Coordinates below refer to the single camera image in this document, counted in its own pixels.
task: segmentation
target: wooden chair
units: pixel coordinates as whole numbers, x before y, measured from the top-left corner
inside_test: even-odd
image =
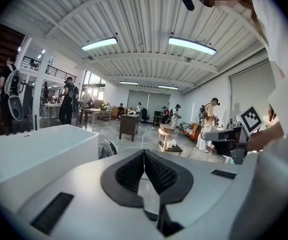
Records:
[[[162,152],[166,151],[166,145],[169,134],[164,132],[161,128],[158,130],[158,147]]]

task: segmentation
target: ceiling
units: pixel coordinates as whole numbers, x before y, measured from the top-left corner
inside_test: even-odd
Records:
[[[195,10],[188,11],[181,0],[15,0],[1,21],[55,44],[81,68],[116,85],[137,81],[143,87],[187,91],[227,70],[239,54],[263,48],[250,12],[239,4],[194,4]],[[89,52],[80,48],[109,37],[118,44]],[[172,46],[169,37],[198,41],[217,53]],[[192,60],[185,62],[186,57]]]

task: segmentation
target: dark wooden cabinet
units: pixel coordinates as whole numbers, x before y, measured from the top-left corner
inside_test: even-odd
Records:
[[[119,138],[122,138],[122,134],[131,135],[133,142],[135,135],[138,133],[138,126],[139,116],[122,114],[120,116]]]

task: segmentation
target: railing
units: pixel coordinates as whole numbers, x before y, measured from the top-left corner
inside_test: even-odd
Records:
[[[24,56],[24,59],[22,61],[21,66],[24,68],[38,71],[40,66],[41,66],[41,62],[39,60],[34,59],[34,58]],[[64,71],[62,71],[58,68],[55,68],[53,66],[49,66],[49,65],[47,66],[46,74],[60,78],[60,79],[63,79],[63,80],[66,80],[67,77],[71,77],[73,79],[73,83],[76,80],[76,76],[69,74],[67,72],[64,72]]]

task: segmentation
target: white pants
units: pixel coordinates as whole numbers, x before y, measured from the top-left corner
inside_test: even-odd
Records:
[[[176,128],[177,127],[177,121],[178,121],[178,117],[172,118],[171,126]]]
[[[206,149],[206,140],[203,140],[201,138],[202,133],[208,133],[212,131],[212,126],[204,126],[200,135],[198,136],[198,140],[197,140],[197,145],[196,147],[200,150],[200,151],[204,151]]]

